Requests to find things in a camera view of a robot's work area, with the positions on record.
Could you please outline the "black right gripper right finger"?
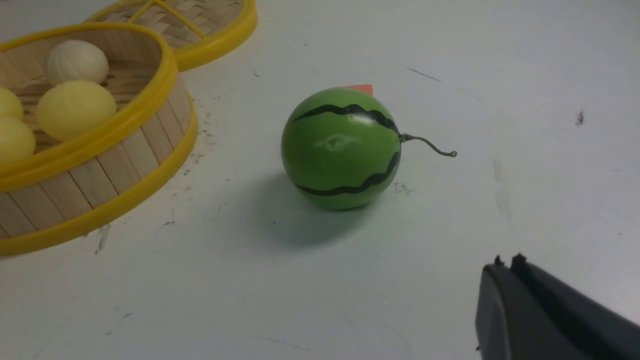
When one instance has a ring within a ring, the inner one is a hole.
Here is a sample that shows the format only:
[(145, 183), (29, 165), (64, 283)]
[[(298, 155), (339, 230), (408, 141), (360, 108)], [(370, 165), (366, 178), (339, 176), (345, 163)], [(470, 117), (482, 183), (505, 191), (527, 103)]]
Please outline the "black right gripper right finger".
[(510, 271), (525, 285), (560, 333), (592, 360), (637, 360), (639, 326), (519, 253)]

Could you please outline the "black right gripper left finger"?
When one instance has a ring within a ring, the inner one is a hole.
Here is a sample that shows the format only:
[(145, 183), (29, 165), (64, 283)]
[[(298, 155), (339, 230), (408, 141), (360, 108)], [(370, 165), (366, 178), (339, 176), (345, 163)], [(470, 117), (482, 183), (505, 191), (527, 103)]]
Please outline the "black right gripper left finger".
[(496, 256), (481, 272), (475, 332), (482, 360), (589, 360)]

